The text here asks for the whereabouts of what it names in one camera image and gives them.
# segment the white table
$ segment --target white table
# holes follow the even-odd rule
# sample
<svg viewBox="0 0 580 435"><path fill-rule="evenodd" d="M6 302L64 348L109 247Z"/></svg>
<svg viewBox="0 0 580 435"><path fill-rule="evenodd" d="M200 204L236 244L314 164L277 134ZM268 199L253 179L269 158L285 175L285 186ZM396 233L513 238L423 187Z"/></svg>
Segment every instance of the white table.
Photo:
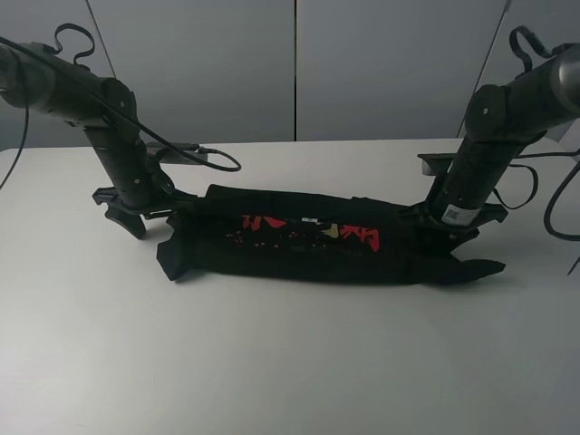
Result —
<svg viewBox="0 0 580 435"><path fill-rule="evenodd" d="M167 167L180 189L423 200L420 152L458 140L223 145L227 174ZM557 150L545 140L529 151ZM14 150L0 153L0 174ZM533 162L536 200L482 228L461 258L506 271L454 291L206 274L171 283L170 235L133 239L91 194L91 149L26 150L0 191L0 433L43 435L577 434L580 245L542 226L571 159ZM526 198L512 169L505 200ZM555 225L580 231L576 180Z"/></svg>

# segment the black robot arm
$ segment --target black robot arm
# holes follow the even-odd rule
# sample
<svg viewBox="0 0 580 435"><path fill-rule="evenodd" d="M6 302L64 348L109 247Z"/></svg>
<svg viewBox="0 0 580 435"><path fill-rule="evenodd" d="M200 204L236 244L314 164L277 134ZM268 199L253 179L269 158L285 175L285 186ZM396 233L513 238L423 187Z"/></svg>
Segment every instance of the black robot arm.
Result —
<svg viewBox="0 0 580 435"><path fill-rule="evenodd" d="M66 29L82 28L75 24L59 26L57 43L58 33ZM166 217L174 210L191 208L196 198L176 190L160 163L204 164L222 170L241 168L229 156L235 167L210 163L208 154L216 151L197 144L167 143L146 128L158 142L145 145L140 138L143 126L137 120L135 96L122 82L94 75L86 66L77 64L76 57L74 64L68 63L55 56L58 51L43 43L17 44L5 38L0 38L0 43L6 45L0 45L0 96L14 107L27 104L35 111L83 128L113 185L97 189L93 198L97 204L108 205L108 219L136 238L145 235L141 215ZM24 72L25 82L19 80L18 67Z"/></svg>

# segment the yellow graphic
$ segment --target yellow graphic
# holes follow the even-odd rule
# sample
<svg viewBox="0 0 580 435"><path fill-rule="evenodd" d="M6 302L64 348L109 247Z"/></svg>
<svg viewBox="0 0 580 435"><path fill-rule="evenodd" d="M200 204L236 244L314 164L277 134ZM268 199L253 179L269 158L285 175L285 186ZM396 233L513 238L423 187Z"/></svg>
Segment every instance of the yellow graphic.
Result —
<svg viewBox="0 0 580 435"><path fill-rule="evenodd" d="M332 224L330 228L323 230L323 233L332 238L338 238L338 225Z"/></svg>

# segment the black strap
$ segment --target black strap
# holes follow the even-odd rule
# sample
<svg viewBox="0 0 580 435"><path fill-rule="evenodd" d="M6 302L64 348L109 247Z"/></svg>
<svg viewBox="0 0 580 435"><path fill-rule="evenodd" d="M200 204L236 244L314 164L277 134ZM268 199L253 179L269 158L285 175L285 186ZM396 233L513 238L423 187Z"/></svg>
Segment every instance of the black strap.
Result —
<svg viewBox="0 0 580 435"><path fill-rule="evenodd" d="M519 206L516 206L516 207L510 207L510 206L506 205L506 203L504 202L504 200L499 195L498 190L496 188L493 189L494 195L496 196L496 198L498 199L499 203L502 206L504 206L508 210L517 210L518 208L524 207L532 199L534 199L534 197L536 196L536 193L537 193L537 188L539 186L540 178L537 175L537 171L534 168L532 168L531 166L528 166L528 165L509 165L509 167L510 168L525 168L525 169L529 170L530 173L532 174L532 180L533 180L533 183L534 183L533 186L532 186L532 193L529 195L529 198L526 200L526 202L524 202L523 204L520 204Z"/></svg>
<svg viewBox="0 0 580 435"><path fill-rule="evenodd" d="M54 31L54 43L56 44L56 48L52 48L49 46L46 46L47 51L50 54L59 54L62 50L63 50L63 45L61 44L61 42L58 40L58 34L60 32L62 32L63 30L74 30L76 32L80 32L81 34L84 34L87 38L89 38L89 40L91 41L92 47L87 50L86 52L80 52L77 53L74 58L72 59L72 63L74 63L76 66L80 66L81 68L90 71L89 67L86 65L81 65L79 63L77 63L77 60L81 59L82 57L88 57L91 54L94 53L94 49L95 49L95 43L94 43L94 38L92 37L91 33L85 29L84 27L80 27L77 24L73 24L73 23L64 23L59 25L56 30Z"/></svg>
<svg viewBox="0 0 580 435"><path fill-rule="evenodd" d="M534 32L529 30L524 25L520 25L516 27L514 30L511 31L509 34L509 46L511 47L511 51L522 60L524 63L524 73L529 73L532 71L534 64L532 64L532 58L529 57L529 54L524 52L519 41L517 40L517 34L521 34L526 38L527 43L532 47L532 50L544 59L551 59L554 55L549 52L539 38L536 36Z"/></svg>

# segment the gray wall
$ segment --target gray wall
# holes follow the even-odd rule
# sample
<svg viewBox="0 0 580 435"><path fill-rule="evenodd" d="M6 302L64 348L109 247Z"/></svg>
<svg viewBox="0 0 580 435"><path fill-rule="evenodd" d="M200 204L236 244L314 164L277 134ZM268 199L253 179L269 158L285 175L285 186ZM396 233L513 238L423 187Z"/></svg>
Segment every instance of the gray wall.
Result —
<svg viewBox="0 0 580 435"><path fill-rule="evenodd" d="M570 129L560 140L560 144L568 151L576 151L580 149L580 121L575 121L571 125Z"/></svg>
<svg viewBox="0 0 580 435"><path fill-rule="evenodd" d="M18 43L31 41L53 44L54 29L62 23L77 23L96 34L89 9L83 0L2 0L0 34ZM62 33L63 58L71 61L75 53L90 47L81 34ZM94 73L111 76L112 71L103 47L96 41L95 54L83 59ZM17 148L24 125L24 111L0 100L0 150ZM31 114L27 147L67 147L86 145L79 129L68 127L50 116Z"/></svg>
<svg viewBox="0 0 580 435"><path fill-rule="evenodd" d="M298 0L297 138L456 137L506 0Z"/></svg>
<svg viewBox="0 0 580 435"><path fill-rule="evenodd" d="M580 1L578 0L512 0L499 28L479 85L506 84L523 72L522 62L509 48L509 33L519 25L530 27L551 49L562 43L580 42ZM522 46L530 53L527 43ZM544 60L533 55L534 65ZM566 132L568 124L553 129L549 137L559 140Z"/></svg>
<svg viewBox="0 0 580 435"><path fill-rule="evenodd" d="M95 0L141 121L174 141L294 139L293 0Z"/></svg>

